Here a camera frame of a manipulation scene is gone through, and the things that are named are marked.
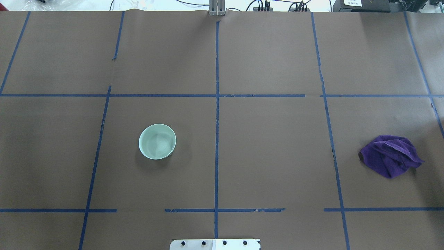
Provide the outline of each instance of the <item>bowl rim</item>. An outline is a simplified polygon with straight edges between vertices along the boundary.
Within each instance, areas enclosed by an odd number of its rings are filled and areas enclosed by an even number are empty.
[[[166,156],[164,156],[164,157],[160,157],[160,158],[151,158],[151,157],[147,156],[147,155],[142,151],[142,136],[146,133],[146,131],[147,131],[148,129],[150,129],[152,126],[156,126],[156,125],[162,125],[162,126],[165,126],[165,127],[169,128],[169,129],[171,130],[171,132],[173,132],[173,135],[174,135],[174,145],[173,145],[173,147],[171,148],[171,151],[170,151]],[[147,127],[146,129],[144,129],[144,130],[142,131],[142,133],[140,134],[140,136],[139,136],[139,150],[140,150],[140,152],[141,152],[146,158],[148,158],[148,159],[151,159],[151,160],[160,160],[160,159],[167,158],[168,156],[170,156],[170,155],[173,153],[173,151],[174,151],[174,149],[175,149],[175,147],[176,147],[176,142],[177,142],[176,133],[174,132],[174,130],[173,130],[170,126],[165,125],[165,124],[162,124],[162,123],[156,123],[156,124],[153,124],[153,125],[148,126],[148,127]]]

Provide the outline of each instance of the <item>crumpled towel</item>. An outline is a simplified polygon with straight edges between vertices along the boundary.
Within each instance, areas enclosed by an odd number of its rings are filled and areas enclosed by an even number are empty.
[[[413,144],[404,137],[380,135],[359,152],[359,158],[369,168],[386,178],[394,178],[424,161]]]

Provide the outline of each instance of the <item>blue line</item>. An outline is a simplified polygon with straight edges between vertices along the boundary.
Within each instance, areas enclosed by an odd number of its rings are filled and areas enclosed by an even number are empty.
[[[0,213],[85,213],[86,209],[0,208]],[[117,213],[117,209],[90,209],[90,213]]]
[[[213,208],[174,208],[165,209],[165,213],[214,213]]]
[[[100,126],[99,141],[97,143],[97,150],[95,152],[94,167],[92,168],[92,176],[91,176],[91,183],[89,185],[89,192],[88,192],[88,200],[87,200],[87,203],[86,203],[85,217],[83,218],[82,233],[80,235],[79,250],[82,249],[82,247],[83,247],[83,239],[85,238],[86,224],[88,222],[88,210],[89,210],[89,207],[90,207],[90,204],[91,204],[92,189],[94,187],[95,172],[97,170],[97,162],[99,161],[99,152],[100,152],[100,147],[102,145],[103,128],[105,126],[105,118],[107,117],[108,102],[110,100],[110,93],[111,93],[111,86],[108,87],[107,100],[105,102],[105,108],[103,110],[102,124]]]
[[[12,53],[12,57],[11,57],[11,60],[9,61],[8,69],[6,70],[6,73],[4,75],[3,83],[1,84],[1,87],[0,87],[0,94],[3,92],[4,85],[6,84],[6,79],[8,78],[9,71],[11,70],[11,66],[14,61],[14,58],[16,57],[16,53],[19,48],[20,41],[22,40],[23,33],[25,32],[26,24],[28,23],[30,14],[31,14],[31,12],[28,11],[28,14],[26,15],[25,23],[23,23],[22,31],[20,32],[19,39],[17,40],[16,48],[14,49],[14,52]]]
[[[408,24],[407,13],[405,11],[404,11],[404,19],[405,19],[405,25],[407,26],[408,36],[410,37],[410,42],[412,43],[413,51],[415,52],[416,60],[418,61],[419,69],[421,70],[421,75],[422,75],[422,78],[424,80],[425,87],[427,89],[427,94],[430,97],[430,102],[432,103],[433,112],[435,112],[436,121],[438,122],[438,125],[440,127],[441,135],[444,138],[444,128],[443,128],[443,125],[441,123],[441,119],[440,119],[440,116],[438,114],[438,111],[436,109],[435,101],[433,100],[432,92],[430,91],[430,87],[428,85],[427,78],[425,77],[424,69],[422,67],[421,60],[419,59],[419,56],[418,56],[418,52],[416,50],[415,42],[413,41],[412,33],[410,32],[410,25]]]
[[[115,44],[115,54],[112,58],[115,60],[117,58],[117,52],[119,51],[120,35],[122,34],[123,18],[125,17],[125,12],[122,11],[122,17],[120,18],[119,35],[117,36],[117,43]]]
[[[214,170],[214,238],[218,238],[219,209],[219,22],[216,22],[216,145]]]
[[[220,95],[220,97],[305,97],[305,95],[280,95],[280,94],[234,94],[234,95]]]
[[[105,94],[1,94],[3,97],[106,97]]]
[[[280,213],[285,208],[218,208],[218,213],[250,213],[250,212],[265,212],[265,213]],[[212,208],[174,208],[165,209],[165,213],[215,213]]]
[[[429,97],[428,95],[325,95],[326,97]]]
[[[111,94],[111,97],[216,97],[214,94]]]
[[[358,207],[325,208],[324,212],[380,212],[380,211],[444,211],[444,207]]]
[[[321,83],[322,83],[322,94],[324,96],[325,114],[327,117],[327,125],[329,128],[330,144],[331,144],[331,148],[332,148],[333,162],[334,162],[334,168],[335,168],[335,172],[336,172],[336,185],[337,185],[337,192],[339,195],[339,204],[340,204],[341,208],[344,208],[344,202],[342,201],[341,181],[339,179],[339,170],[337,168],[336,152],[335,152],[334,140],[333,140],[333,132],[332,132],[332,127],[331,127],[331,122],[330,122],[330,113],[329,113],[329,107],[328,107],[328,103],[327,103],[326,92],[325,92],[324,77],[323,77],[322,71],[321,71],[321,56],[319,54],[319,46],[317,43],[317,35],[316,35],[316,25],[314,23],[313,12],[311,12],[311,23],[313,26],[314,44],[316,47],[317,64],[319,67],[319,77],[321,78]],[[345,220],[345,212],[342,211],[341,213],[342,213],[342,225],[344,227],[345,246],[347,247],[347,250],[350,250],[349,233],[347,230],[347,222]]]

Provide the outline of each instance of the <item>mint green cup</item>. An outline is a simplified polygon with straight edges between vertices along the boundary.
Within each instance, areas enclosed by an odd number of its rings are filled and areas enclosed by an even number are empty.
[[[165,124],[154,124],[146,128],[139,137],[139,149],[151,160],[170,156],[176,146],[176,134]]]

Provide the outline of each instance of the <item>white label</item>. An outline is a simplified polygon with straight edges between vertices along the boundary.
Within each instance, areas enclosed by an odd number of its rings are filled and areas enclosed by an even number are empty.
[[[359,6],[362,7],[361,0],[344,0],[344,4],[348,6]]]

